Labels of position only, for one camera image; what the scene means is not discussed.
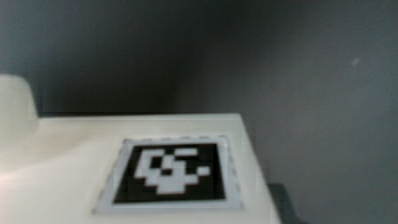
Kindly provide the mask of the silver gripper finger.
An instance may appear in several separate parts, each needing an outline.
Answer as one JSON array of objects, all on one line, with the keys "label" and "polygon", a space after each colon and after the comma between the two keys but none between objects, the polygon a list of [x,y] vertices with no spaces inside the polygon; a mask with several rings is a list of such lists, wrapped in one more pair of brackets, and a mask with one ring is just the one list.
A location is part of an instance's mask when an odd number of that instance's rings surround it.
[{"label": "silver gripper finger", "polygon": [[307,224],[297,215],[284,185],[272,183],[268,188],[283,224]]}]

